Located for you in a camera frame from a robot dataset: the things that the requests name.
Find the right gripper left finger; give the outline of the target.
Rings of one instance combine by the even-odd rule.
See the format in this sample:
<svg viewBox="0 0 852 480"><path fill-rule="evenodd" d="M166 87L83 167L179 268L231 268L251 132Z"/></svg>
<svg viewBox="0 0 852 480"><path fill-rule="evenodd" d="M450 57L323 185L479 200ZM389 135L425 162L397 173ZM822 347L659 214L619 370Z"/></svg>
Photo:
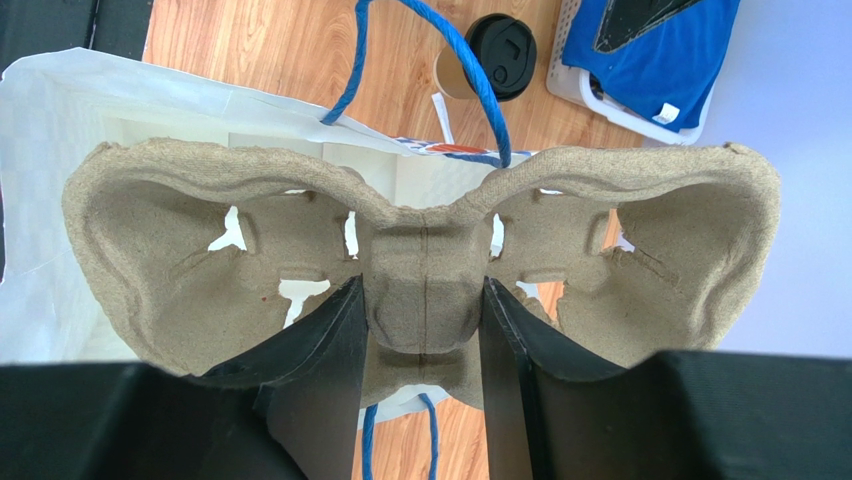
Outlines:
<svg viewBox="0 0 852 480"><path fill-rule="evenodd" d="M1 370L5 479L347 479L368 331L360 277L200 376L146 363Z"/></svg>

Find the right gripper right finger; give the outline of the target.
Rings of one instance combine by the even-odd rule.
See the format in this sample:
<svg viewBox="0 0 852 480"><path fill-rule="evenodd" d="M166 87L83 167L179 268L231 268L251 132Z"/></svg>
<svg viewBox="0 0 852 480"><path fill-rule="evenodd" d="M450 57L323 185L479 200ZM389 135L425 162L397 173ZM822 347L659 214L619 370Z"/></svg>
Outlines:
<svg viewBox="0 0 852 480"><path fill-rule="evenodd" d="M847 479L851 363L665 350L625 369L499 281L479 327L494 479Z"/></svg>

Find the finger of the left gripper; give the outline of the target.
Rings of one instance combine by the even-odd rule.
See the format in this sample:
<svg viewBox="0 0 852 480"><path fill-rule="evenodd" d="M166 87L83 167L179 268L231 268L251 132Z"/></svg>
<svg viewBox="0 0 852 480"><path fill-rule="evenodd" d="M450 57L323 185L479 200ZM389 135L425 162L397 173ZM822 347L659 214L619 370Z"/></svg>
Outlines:
<svg viewBox="0 0 852 480"><path fill-rule="evenodd" d="M700 0L609 0L593 50L613 53Z"/></svg>

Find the black plastic cup lid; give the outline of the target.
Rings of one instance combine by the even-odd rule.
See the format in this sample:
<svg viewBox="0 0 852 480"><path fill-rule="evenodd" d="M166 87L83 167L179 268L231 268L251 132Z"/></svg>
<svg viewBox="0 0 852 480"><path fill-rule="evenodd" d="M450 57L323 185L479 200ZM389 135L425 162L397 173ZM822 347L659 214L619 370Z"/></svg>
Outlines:
<svg viewBox="0 0 852 480"><path fill-rule="evenodd" d="M531 29L503 13L480 17L465 34L498 102L520 96L532 81L537 44Z"/></svg>

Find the grey pulp cup carrier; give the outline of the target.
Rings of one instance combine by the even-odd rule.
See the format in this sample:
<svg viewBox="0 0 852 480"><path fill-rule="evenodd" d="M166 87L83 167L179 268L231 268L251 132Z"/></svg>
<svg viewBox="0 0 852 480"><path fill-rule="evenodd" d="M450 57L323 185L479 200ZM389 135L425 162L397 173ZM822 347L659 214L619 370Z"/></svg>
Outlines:
<svg viewBox="0 0 852 480"><path fill-rule="evenodd" d="M363 403L430 384L481 408L487 278L561 282L559 331L622 367L714 348L760 284L781 179L738 144L559 147L414 208L289 149L152 139L99 145L62 211L94 297L144 361L203 374L284 329L282 280L361 276Z"/></svg>

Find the brown paper coffee cup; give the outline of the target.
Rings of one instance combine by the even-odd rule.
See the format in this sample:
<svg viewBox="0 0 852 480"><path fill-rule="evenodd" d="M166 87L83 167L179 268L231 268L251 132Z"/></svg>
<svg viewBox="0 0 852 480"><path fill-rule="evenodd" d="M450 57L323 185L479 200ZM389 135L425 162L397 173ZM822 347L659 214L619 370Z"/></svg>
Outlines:
<svg viewBox="0 0 852 480"><path fill-rule="evenodd" d="M445 46L437 55L433 76L442 94L458 100L474 100L477 94L468 82L465 70L450 46Z"/></svg>

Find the blue checkered paper bag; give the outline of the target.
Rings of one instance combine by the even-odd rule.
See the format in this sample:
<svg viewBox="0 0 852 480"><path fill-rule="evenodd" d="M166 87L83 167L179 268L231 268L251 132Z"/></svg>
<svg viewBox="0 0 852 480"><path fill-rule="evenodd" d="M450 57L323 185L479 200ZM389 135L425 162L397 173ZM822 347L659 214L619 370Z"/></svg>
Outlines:
<svg viewBox="0 0 852 480"><path fill-rule="evenodd" d="M6 202L12 241L1 291L1 370L146 363L172 375L192 375L142 360L118 336L72 250L62 211L64 188L101 144L132 147L174 139L289 149L351 169L392 204L414 208L450 204L489 173L528 160L515 159L500 102L465 37L425 3L414 1L411 8L444 36L460 60L494 132L494 153L422 154L344 116L367 56L364 1L356 6L355 63L330 109L85 49L12 64L1 83L1 175L5 193L23 194L24 201ZM279 291L290 301L284 329L338 289L328 281L282 280Z"/></svg>

